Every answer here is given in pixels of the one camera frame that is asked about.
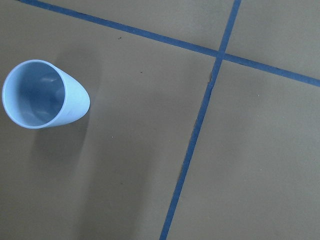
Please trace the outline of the blue plastic cup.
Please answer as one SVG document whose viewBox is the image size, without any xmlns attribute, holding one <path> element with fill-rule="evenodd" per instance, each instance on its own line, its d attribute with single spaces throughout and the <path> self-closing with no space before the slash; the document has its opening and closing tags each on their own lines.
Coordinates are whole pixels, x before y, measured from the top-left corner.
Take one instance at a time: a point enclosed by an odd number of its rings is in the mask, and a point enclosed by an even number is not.
<svg viewBox="0 0 320 240">
<path fill-rule="evenodd" d="M 26 129 L 73 123 L 88 112 L 90 103 L 89 94 L 77 80 L 44 60 L 15 66 L 2 88 L 6 114 Z"/>
</svg>

